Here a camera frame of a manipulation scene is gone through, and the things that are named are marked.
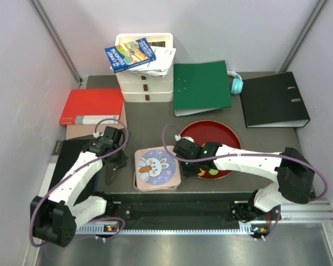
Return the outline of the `metal tongs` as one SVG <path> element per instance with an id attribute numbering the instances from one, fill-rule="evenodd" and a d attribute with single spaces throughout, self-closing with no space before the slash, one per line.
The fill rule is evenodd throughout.
<path id="1" fill-rule="evenodd" d="M 116 172 L 116 168 L 111 164 L 106 165 L 105 184 L 110 186 L 112 184 L 113 176 Z"/>

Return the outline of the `silver tin lid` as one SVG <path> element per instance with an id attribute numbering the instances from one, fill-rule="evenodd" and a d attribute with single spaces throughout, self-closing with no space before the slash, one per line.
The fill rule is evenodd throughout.
<path id="1" fill-rule="evenodd" d="M 174 191 L 181 184 L 173 146 L 140 149 L 134 154 L 134 187 L 138 191 Z"/>

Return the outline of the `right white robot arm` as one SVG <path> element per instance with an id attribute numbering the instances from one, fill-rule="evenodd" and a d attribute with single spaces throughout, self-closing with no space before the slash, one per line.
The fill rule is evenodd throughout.
<path id="1" fill-rule="evenodd" d="M 248 200 L 248 213 L 261 219 L 284 203 L 307 204 L 311 200 L 314 170 L 294 148 L 284 152 L 261 153 L 236 149 L 218 142 L 200 146 L 191 137 L 182 137 L 173 148 L 187 169 L 192 171 L 238 171 L 271 181 L 257 189 Z"/>

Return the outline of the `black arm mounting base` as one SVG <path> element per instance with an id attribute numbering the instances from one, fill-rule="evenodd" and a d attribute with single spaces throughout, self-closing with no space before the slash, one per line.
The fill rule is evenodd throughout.
<path id="1" fill-rule="evenodd" d="M 277 207 L 260 211 L 250 204 L 249 193 L 95 193 L 107 201 L 103 214 L 119 216 L 127 222 L 145 217 L 216 217 L 225 221 L 275 221 Z"/>

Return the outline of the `red round tray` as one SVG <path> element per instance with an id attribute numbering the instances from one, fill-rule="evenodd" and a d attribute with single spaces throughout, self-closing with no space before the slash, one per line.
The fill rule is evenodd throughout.
<path id="1" fill-rule="evenodd" d="M 235 149 L 241 149 L 236 133 L 217 121 L 201 120 L 188 125 L 180 133 L 181 137 L 191 137 L 197 144 L 204 146 L 206 142 L 219 142 Z"/>

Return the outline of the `green round cookie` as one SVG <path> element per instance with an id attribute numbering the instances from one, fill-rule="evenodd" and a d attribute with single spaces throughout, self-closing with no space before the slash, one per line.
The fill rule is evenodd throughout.
<path id="1" fill-rule="evenodd" d="M 212 176 L 215 176 L 215 175 L 218 174 L 218 172 L 219 172 L 218 170 L 211 169 L 211 170 L 209 171 L 209 174 L 212 175 Z"/>

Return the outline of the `cookie tin with paper cups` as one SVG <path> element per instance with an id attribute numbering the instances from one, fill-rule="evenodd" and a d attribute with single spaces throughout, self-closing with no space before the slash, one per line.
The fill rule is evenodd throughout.
<path id="1" fill-rule="evenodd" d="M 135 188 L 142 192 L 175 190 L 181 184 L 179 165 L 173 158 L 142 156 L 136 164 Z"/>

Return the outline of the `brown cardboard folder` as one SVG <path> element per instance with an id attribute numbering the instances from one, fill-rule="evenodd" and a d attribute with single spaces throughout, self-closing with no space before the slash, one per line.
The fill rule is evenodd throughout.
<path id="1" fill-rule="evenodd" d="M 125 112 L 125 106 L 123 105 L 121 115 L 120 115 L 120 121 L 124 123 L 125 126 L 127 126 L 127 118 L 126 118 L 126 112 Z M 97 127 L 97 131 L 99 133 L 103 133 L 106 126 L 111 126 L 116 129 L 123 129 L 123 126 L 121 124 L 100 124 Z M 76 139 L 79 137 L 86 137 L 93 135 L 95 132 L 95 125 L 68 125 L 66 129 L 66 135 L 65 139 Z"/>

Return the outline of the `red binder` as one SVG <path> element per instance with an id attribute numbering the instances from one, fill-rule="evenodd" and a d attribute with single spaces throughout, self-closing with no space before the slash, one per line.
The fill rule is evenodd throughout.
<path id="1" fill-rule="evenodd" d="M 103 119 L 119 119 L 124 99 L 118 88 L 74 89 L 70 92 L 60 125 L 95 125 Z"/>

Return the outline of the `black book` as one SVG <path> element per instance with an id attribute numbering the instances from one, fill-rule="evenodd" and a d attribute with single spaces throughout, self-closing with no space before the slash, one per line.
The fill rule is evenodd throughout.
<path id="1" fill-rule="evenodd" d="M 74 164 L 77 161 L 83 146 L 87 143 L 88 140 L 64 140 L 56 142 L 39 195 L 31 201 L 31 211 L 34 210 L 35 205 L 38 204 L 40 199 L 65 177 L 65 174 L 70 169 L 77 169 Z M 85 188 L 78 195 L 75 204 L 85 201 L 90 195 L 92 195 L 95 186 L 95 176 L 99 171 L 100 169 L 97 167 L 97 164 L 94 163 L 93 168 L 86 166 L 78 172 L 79 174 L 90 174 L 90 179 L 88 180 L 85 178 L 87 183 L 85 184 Z"/>

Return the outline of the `teal headphones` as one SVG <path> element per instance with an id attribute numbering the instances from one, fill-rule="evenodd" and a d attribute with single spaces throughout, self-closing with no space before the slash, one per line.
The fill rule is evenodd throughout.
<path id="1" fill-rule="evenodd" d="M 232 85 L 231 85 L 231 94 L 232 95 L 238 95 L 243 90 L 243 79 L 242 77 L 235 71 L 227 71 L 227 75 L 233 77 Z"/>

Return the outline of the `blue paperback book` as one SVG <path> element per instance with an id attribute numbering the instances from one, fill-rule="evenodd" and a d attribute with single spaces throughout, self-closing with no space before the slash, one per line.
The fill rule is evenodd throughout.
<path id="1" fill-rule="evenodd" d="M 126 71 L 156 60 L 156 55 L 146 38 L 105 48 L 105 53 L 114 73 Z"/>

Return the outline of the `white spiral notebook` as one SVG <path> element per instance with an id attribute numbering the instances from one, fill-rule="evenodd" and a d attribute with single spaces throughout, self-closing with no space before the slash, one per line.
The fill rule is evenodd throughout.
<path id="1" fill-rule="evenodd" d="M 151 76 L 151 77 L 164 77 L 169 73 L 169 70 L 173 66 L 173 60 L 176 53 L 175 48 L 165 48 L 151 46 L 156 60 L 149 63 L 133 67 L 126 70 L 129 74 Z"/>

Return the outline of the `black lever arch binder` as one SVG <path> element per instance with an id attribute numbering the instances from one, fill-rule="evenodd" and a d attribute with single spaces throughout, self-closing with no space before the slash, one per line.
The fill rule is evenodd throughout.
<path id="1" fill-rule="evenodd" d="M 244 80 L 240 100 L 248 128 L 304 127 L 310 122 L 292 72 Z"/>

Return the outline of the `aluminium frame rail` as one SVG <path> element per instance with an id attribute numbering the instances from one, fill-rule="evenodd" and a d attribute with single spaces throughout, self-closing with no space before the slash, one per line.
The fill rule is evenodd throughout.
<path id="1" fill-rule="evenodd" d="M 333 209 L 328 200 L 308 204 L 286 203 L 281 206 L 280 223 L 330 223 Z"/>

